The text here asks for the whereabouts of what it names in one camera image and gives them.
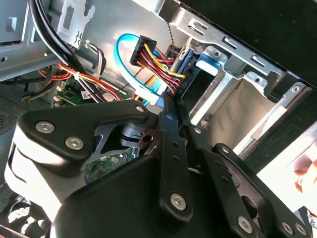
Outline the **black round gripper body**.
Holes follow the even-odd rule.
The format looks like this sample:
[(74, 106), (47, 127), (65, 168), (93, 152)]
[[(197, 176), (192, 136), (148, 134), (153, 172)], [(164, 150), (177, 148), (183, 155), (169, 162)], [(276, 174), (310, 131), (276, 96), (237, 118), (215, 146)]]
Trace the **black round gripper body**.
[(62, 204), (52, 238), (222, 238), (218, 202), (198, 165), (188, 165), (193, 216), (163, 214), (157, 201), (159, 161), (138, 159), (76, 191)]

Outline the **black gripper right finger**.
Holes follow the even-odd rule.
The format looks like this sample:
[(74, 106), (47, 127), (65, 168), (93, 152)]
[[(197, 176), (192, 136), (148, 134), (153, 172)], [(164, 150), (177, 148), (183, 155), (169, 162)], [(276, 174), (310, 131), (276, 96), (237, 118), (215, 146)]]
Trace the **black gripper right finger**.
[(218, 202), (224, 238), (308, 238), (310, 229), (223, 143), (214, 147), (205, 132), (192, 125), (184, 103), (176, 101), (180, 131), (195, 153)]

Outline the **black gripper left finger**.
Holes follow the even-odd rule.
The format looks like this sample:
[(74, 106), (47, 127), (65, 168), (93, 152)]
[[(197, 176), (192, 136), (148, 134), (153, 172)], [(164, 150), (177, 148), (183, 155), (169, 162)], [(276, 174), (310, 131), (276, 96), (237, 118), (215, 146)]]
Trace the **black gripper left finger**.
[(27, 112), (16, 124), (15, 150), (54, 174), (73, 177), (105, 155), (140, 149), (159, 161), (160, 211), (188, 222), (193, 206), (186, 145), (179, 132), (190, 124), (189, 115), (176, 96), (164, 93), (161, 103), (158, 115), (133, 100)]

